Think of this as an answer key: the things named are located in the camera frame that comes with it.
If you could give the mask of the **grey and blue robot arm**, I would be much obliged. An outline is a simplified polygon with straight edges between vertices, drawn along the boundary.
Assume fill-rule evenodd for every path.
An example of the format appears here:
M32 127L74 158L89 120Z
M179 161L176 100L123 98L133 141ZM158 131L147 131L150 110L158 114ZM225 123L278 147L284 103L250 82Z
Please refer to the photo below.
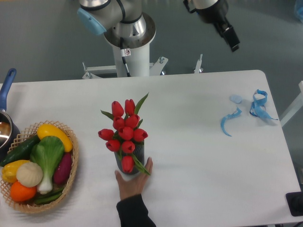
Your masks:
M155 25L148 24L140 0L81 0L77 15L93 34L105 34L115 46L137 48L154 37ZM196 13L205 23L212 24L231 51L239 48L240 41L226 18L228 3L225 0L185 0L188 13Z

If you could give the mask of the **dark sleeved forearm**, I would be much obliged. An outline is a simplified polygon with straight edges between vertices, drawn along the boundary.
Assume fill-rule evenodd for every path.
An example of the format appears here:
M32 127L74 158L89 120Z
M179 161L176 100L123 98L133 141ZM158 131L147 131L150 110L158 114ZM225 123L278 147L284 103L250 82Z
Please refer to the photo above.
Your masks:
M138 194L117 203L116 209L121 227L155 227L156 224L149 217L142 195Z

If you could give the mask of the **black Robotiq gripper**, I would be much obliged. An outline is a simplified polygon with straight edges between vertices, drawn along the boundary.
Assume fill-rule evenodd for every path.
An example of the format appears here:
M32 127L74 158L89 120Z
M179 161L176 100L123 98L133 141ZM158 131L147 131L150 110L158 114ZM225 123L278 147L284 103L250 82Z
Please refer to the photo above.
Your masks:
M197 0L196 9L204 22L214 23L217 32L229 45L232 52L239 49L238 36L226 18L228 12L226 0Z

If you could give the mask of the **person's bare hand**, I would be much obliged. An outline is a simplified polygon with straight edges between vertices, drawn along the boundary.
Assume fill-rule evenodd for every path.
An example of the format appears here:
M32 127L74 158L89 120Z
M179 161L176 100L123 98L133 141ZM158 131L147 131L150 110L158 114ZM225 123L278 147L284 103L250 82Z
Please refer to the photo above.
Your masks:
M115 170L114 173L118 184L119 196L121 201L141 194L143 192L147 180L150 177L150 175L148 174L140 173L135 178L126 181L123 179L119 171Z

